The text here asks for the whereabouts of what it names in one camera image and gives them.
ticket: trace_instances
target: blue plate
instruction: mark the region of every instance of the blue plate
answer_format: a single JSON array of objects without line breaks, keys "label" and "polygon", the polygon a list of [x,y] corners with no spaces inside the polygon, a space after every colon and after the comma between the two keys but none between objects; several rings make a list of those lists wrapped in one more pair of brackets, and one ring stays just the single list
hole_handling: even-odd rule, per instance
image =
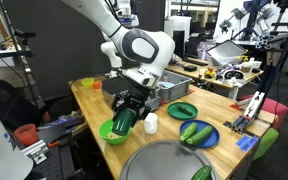
[{"label": "blue plate", "polygon": [[[180,133],[182,133],[184,131],[184,129],[187,126],[189,126],[191,123],[197,123],[197,125],[198,125],[197,131],[202,130],[205,126],[211,125],[211,124],[209,124],[205,121],[201,121],[201,120],[188,120],[188,121],[185,121],[184,123],[182,123],[182,125],[180,127]],[[213,130],[211,136],[208,139],[205,139],[203,142],[200,142],[199,144],[195,145],[196,147],[209,148],[209,147],[212,147],[218,143],[218,141],[220,140],[220,133],[217,131],[217,129],[214,126],[213,126],[213,128],[214,128],[214,130]]]}]

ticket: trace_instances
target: desk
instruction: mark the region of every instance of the desk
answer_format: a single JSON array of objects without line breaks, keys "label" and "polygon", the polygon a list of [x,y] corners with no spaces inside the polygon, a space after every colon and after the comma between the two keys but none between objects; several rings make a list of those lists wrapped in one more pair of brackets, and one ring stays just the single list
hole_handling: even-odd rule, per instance
[{"label": "desk", "polygon": [[[243,161],[251,152],[254,152],[252,151],[254,149],[248,152],[241,151],[235,143],[242,135],[232,132],[223,125],[225,121],[235,121],[243,113],[230,107],[235,102],[232,99],[195,86],[190,86],[190,89],[194,92],[173,102],[183,101],[194,104],[199,110],[196,119],[207,121],[218,129],[221,136],[219,143],[215,147],[201,149],[201,151],[213,163],[220,179],[228,179],[242,166]],[[115,179],[119,179],[125,162],[140,147],[158,140],[178,140],[179,138],[179,127],[183,121],[175,120],[167,114],[169,103],[155,111],[159,117],[157,133],[146,134],[143,121],[140,121],[134,126],[129,138],[123,144],[109,145],[98,133],[101,124],[113,117],[110,107],[104,101],[101,89],[83,87],[80,81],[76,81],[71,86],[71,90]],[[274,120],[273,114],[263,111],[259,117],[269,122]],[[247,130],[262,137],[269,127],[269,124],[255,120]]]},{"label": "desk", "polygon": [[[199,79],[198,76],[202,75],[200,80],[208,81],[208,82],[212,83],[213,85],[222,87],[224,89],[228,89],[229,90],[228,97],[230,99],[234,99],[234,100],[236,99],[239,87],[231,86],[229,84],[224,84],[222,81],[218,81],[218,80],[214,80],[214,79],[208,79],[208,78],[204,77],[204,72],[207,71],[208,66],[198,66],[198,65],[195,65],[195,64],[192,64],[192,63],[189,63],[189,62],[185,62],[185,61],[180,61],[180,62],[183,63],[183,65],[197,66],[197,70],[198,71],[194,71],[194,72],[184,71],[184,69],[182,67],[179,67],[179,66],[168,66],[166,69],[169,70],[169,71],[172,71],[172,72],[175,72],[175,73],[182,74],[184,76],[193,78],[193,79]],[[256,77],[258,77],[259,75],[261,75],[262,73],[263,73],[263,71],[260,71],[259,73],[256,73],[256,74],[255,73],[249,73],[249,74],[246,74],[246,75],[244,74],[245,75],[245,81],[246,82],[250,82],[253,79],[255,79]]]}]

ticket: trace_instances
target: floor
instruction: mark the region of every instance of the floor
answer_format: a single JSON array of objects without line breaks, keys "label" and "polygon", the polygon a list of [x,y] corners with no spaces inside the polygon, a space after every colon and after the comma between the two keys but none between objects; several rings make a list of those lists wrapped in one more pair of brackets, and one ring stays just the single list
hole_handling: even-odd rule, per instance
[{"label": "floor", "polygon": [[[268,97],[274,100],[279,99],[279,102],[288,107],[287,72],[288,60],[281,72],[279,83],[277,83],[278,78],[275,78]],[[239,96],[253,94],[256,88],[256,85],[248,84],[240,90]],[[220,88],[215,88],[214,92],[224,96],[228,94],[227,91]],[[252,163],[249,174],[253,180],[288,180],[288,114],[278,131],[280,136],[273,146],[262,158],[257,159]],[[92,137],[88,134],[86,138],[80,139],[79,142],[81,145],[80,156],[83,160],[82,167],[86,172],[85,179],[113,179],[107,169],[105,161],[101,158],[99,153],[96,153],[98,152],[98,149]]]}]

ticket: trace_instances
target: red cup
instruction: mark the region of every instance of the red cup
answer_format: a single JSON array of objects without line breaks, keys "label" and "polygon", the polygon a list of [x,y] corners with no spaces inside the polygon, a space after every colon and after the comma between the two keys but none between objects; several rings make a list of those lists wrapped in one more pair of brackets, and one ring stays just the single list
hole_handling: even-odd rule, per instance
[{"label": "red cup", "polygon": [[14,135],[24,144],[25,147],[28,147],[38,141],[36,127],[34,124],[26,124],[17,128],[14,131]]}]

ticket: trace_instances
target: green plate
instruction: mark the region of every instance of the green plate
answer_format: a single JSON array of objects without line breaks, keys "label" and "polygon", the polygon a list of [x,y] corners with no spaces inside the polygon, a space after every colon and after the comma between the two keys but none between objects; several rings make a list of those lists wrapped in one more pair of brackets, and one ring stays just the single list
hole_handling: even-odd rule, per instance
[{"label": "green plate", "polygon": [[[188,110],[193,112],[193,115],[189,115],[189,114],[186,114],[186,113],[184,113],[182,111],[179,111],[177,109],[177,105],[180,105],[182,107],[187,108]],[[176,103],[170,104],[168,106],[167,112],[168,112],[168,114],[170,116],[172,116],[175,119],[189,120],[189,119],[194,119],[195,118],[195,116],[197,115],[198,110],[197,110],[197,108],[194,105],[192,105],[190,103],[176,102]]]}]

